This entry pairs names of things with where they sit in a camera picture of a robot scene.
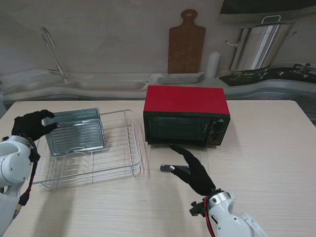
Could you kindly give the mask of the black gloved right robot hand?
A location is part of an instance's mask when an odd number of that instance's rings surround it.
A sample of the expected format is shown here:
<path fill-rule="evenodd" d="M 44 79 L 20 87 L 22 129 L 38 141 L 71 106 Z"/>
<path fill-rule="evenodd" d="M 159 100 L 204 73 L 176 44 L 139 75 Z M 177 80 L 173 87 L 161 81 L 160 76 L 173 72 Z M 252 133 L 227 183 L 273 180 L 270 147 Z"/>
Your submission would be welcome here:
<path fill-rule="evenodd" d="M 216 191 L 216 186 L 209 177 L 204 166 L 190 151 L 174 144 L 171 144 L 170 148 L 184 157 L 190 170 L 190 172 L 187 173 L 177 166 L 170 166 L 169 170 L 171 173 L 187 183 L 201 196 L 208 196 Z"/>

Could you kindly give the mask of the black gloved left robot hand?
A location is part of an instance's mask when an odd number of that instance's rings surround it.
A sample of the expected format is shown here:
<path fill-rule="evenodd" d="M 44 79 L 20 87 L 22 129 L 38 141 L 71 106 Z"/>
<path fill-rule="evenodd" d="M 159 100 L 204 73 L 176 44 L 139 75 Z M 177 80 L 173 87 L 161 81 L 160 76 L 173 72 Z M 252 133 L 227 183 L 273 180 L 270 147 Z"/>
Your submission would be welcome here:
<path fill-rule="evenodd" d="M 54 113 L 48 110 L 36 111 L 25 114 L 22 117 L 16 117 L 14 119 L 11 135 L 24 135 L 25 137 L 36 141 L 42 136 L 57 129 L 58 123 L 52 123 L 45 126 L 42 124 L 43 119 L 54 117 Z"/>

